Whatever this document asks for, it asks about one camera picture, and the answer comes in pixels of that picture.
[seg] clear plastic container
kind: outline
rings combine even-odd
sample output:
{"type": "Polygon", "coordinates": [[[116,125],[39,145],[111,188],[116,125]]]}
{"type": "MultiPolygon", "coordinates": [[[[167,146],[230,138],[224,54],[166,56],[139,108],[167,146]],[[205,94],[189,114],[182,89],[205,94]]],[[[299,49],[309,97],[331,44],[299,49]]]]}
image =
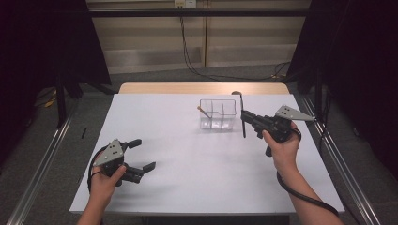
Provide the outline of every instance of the clear plastic container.
{"type": "Polygon", "coordinates": [[[232,129],[237,115],[233,99],[201,99],[200,128],[232,129]]]}

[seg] wall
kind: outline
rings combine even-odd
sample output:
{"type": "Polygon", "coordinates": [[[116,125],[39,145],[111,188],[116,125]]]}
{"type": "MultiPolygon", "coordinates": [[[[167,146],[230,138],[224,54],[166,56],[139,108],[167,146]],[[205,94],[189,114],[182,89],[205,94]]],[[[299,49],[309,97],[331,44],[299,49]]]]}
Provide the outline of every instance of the wall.
{"type": "MultiPolygon", "coordinates": [[[[204,1],[198,8],[307,8],[311,1],[204,1]]],[[[90,9],[174,8],[174,1],[87,0],[90,9]]],[[[179,18],[93,18],[111,74],[185,68],[179,18]]],[[[290,61],[304,18],[184,18],[194,67],[290,61]]]]}

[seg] small stick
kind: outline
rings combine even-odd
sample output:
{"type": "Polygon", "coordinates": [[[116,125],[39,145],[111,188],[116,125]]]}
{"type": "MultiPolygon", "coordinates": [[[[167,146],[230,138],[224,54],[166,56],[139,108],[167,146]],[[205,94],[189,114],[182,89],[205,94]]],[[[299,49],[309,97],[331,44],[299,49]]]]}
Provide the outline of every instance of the small stick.
{"type": "Polygon", "coordinates": [[[211,117],[208,116],[208,114],[207,114],[204,110],[202,110],[202,108],[201,108],[200,106],[198,106],[197,109],[198,109],[201,113],[203,113],[205,116],[207,116],[207,118],[211,119],[211,117]]]}

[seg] white table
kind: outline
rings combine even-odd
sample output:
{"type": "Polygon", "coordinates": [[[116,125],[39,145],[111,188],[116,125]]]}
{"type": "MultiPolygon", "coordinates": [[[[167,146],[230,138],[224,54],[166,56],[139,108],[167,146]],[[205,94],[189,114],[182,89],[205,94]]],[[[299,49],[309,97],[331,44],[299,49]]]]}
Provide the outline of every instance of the white table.
{"type": "MultiPolygon", "coordinates": [[[[292,95],[244,95],[244,106],[272,116],[281,105],[298,109],[292,95]]],[[[121,142],[142,139],[126,152],[133,167],[157,162],[141,184],[123,182],[106,212],[137,216],[274,215],[295,212],[288,194],[276,180],[266,143],[246,125],[242,137],[238,96],[205,94],[115,95],[93,155],[114,138],[121,142]],[[201,98],[237,101],[232,131],[199,128],[196,107],[201,98]]],[[[298,167],[326,203],[344,211],[328,172],[304,122],[298,167]]],[[[88,201],[86,172],[70,212],[82,213],[88,201]]]]}

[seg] human hand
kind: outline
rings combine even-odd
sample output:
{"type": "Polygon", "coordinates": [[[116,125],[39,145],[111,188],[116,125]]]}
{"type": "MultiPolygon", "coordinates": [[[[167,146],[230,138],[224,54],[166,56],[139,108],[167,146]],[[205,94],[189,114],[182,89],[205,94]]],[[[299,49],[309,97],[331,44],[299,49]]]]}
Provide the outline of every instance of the human hand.
{"type": "Polygon", "coordinates": [[[91,177],[89,201],[98,204],[105,209],[111,201],[117,181],[123,176],[126,169],[126,166],[122,165],[111,177],[109,177],[102,173],[100,167],[93,167],[92,171],[94,175],[91,177]]]}
{"type": "MultiPolygon", "coordinates": [[[[297,125],[292,121],[291,127],[297,128],[297,125]]],[[[271,148],[275,168],[280,174],[297,170],[296,155],[299,149],[298,134],[292,132],[291,137],[286,142],[281,143],[276,142],[266,130],[263,130],[263,137],[271,148]]]]}

